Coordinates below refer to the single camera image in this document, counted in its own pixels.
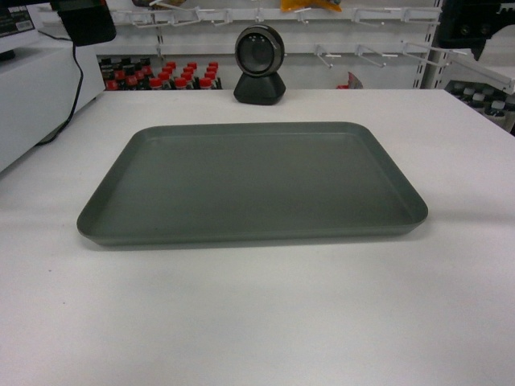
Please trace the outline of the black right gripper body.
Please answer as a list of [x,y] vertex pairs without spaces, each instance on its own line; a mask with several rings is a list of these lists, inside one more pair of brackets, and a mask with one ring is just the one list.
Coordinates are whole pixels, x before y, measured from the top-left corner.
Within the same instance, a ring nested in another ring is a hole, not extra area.
[[439,16],[440,47],[479,47],[514,24],[514,1],[449,0]]

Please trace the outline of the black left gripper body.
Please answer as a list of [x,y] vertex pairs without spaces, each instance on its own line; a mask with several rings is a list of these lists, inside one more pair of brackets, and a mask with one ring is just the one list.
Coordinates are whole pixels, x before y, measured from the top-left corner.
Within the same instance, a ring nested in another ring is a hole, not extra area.
[[108,43],[117,35],[107,1],[50,1],[50,5],[78,47]]

